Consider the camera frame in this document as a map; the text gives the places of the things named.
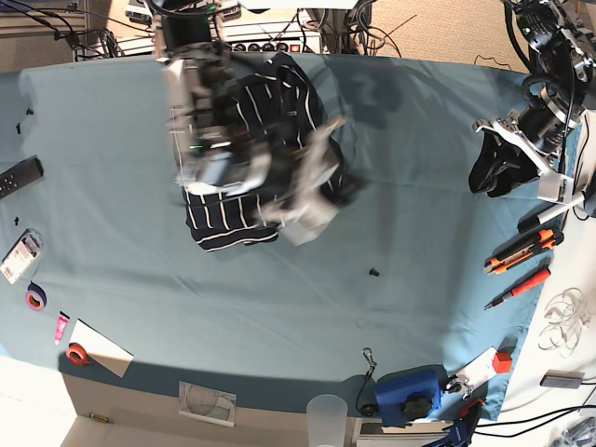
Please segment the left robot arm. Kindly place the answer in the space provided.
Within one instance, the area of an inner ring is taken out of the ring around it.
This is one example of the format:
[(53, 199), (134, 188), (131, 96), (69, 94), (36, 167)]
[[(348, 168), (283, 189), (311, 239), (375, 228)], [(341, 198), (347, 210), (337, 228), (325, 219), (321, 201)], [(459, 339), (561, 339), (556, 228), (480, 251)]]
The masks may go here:
[(537, 182), (538, 198), (568, 204), (574, 181), (566, 139), (595, 108), (595, 33), (563, 1), (507, 1), (504, 10), (509, 40), (529, 71), (521, 83), (527, 106), (474, 123), (484, 138), (468, 186), (498, 197)]

